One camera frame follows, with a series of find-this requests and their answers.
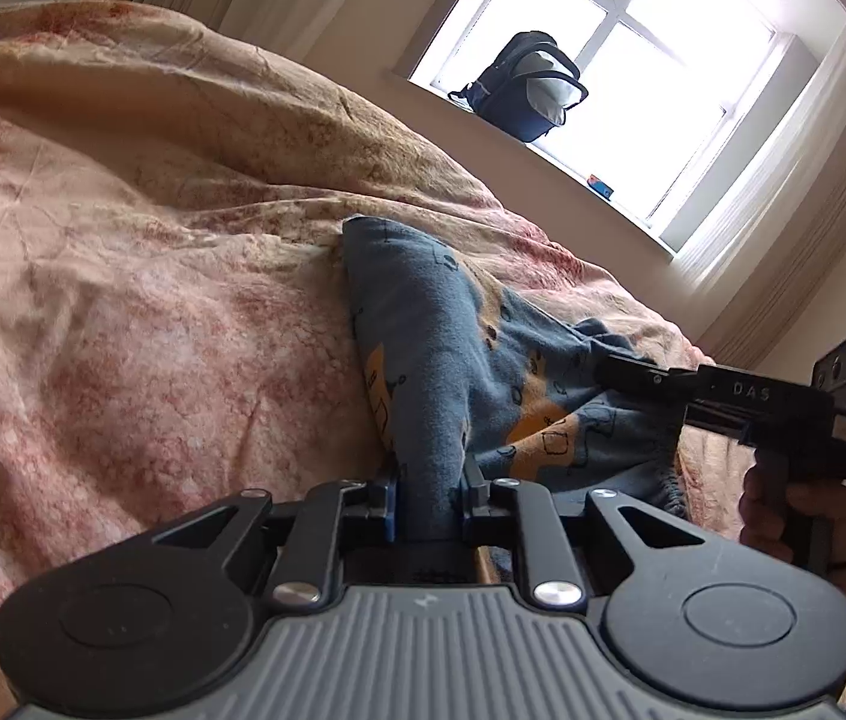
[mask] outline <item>small box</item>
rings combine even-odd
[[[595,177],[594,175],[591,175],[586,180],[586,185],[599,196],[602,196],[604,199],[609,200],[609,197],[613,194],[613,190],[610,189],[607,184],[604,184],[604,182],[599,180],[599,178]]]

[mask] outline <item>gray ribbed surface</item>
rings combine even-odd
[[[844,714],[818,706],[790,716]],[[16,720],[57,717],[27,707]],[[505,587],[351,587],[327,613],[278,621],[228,685],[154,720],[536,717],[725,715],[688,710],[638,688],[604,659],[585,625],[526,610]]]

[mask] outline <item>black handle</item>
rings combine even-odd
[[[516,517],[513,573],[524,600],[547,610],[583,611],[583,576],[550,491],[535,482],[494,479],[490,503],[509,509]]]
[[[276,613],[311,613],[335,600],[340,579],[340,517],[362,482],[325,482],[311,488],[266,581],[263,598]]]
[[[574,79],[580,80],[580,68],[577,66],[577,63],[552,43],[534,43],[532,46],[524,47],[516,56],[508,57],[506,61],[512,64],[513,67],[516,67],[524,57],[537,52],[546,53],[546,55],[553,57],[557,63],[566,68],[567,73],[573,76]]]
[[[818,576],[826,576],[833,545],[833,523],[826,517],[807,517],[786,503],[790,461],[786,455],[767,449],[756,450],[756,464],[763,479],[763,502],[785,521],[783,541],[793,551],[793,565]]]
[[[497,95],[501,92],[501,90],[505,89],[509,85],[516,83],[518,81],[525,81],[525,80],[532,80],[532,79],[554,79],[558,81],[563,81],[564,83],[570,84],[570,86],[575,87],[580,91],[580,99],[577,100],[575,103],[570,103],[569,105],[564,105],[564,111],[568,111],[571,108],[576,108],[583,100],[590,95],[590,90],[587,89],[580,81],[572,79],[570,76],[567,76],[565,73],[561,73],[559,70],[532,70],[529,73],[521,73],[517,76],[513,76],[511,79],[506,79],[500,84],[499,88],[493,95]]]

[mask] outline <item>window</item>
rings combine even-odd
[[[815,71],[810,52],[794,47],[793,36],[748,0],[469,1],[468,21],[458,13],[445,20],[412,80],[444,95],[463,89],[516,32],[549,32],[575,57],[590,97],[564,127],[533,145],[580,179],[596,175],[607,183],[614,205],[674,248]],[[742,127],[748,145],[727,151],[719,180],[701,181],[760,108],[762,91],[790,51],[799,53],[797,71],[780,74],[786,88],[775,90],[772,110]]]

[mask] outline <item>hand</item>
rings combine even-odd
[[[846,562],[846,485],[839,482],[789,485],[786,498],[796,512],[832,520],[830,562]],[[763,503],[763,477],[756,466],[743,477],[740,515],[743,517],[740,543],[783,562],[793,561],[793,551],[780,541],[785,524],[783,517]],[[830,572],[828,579],[846,594],[846,569]]]

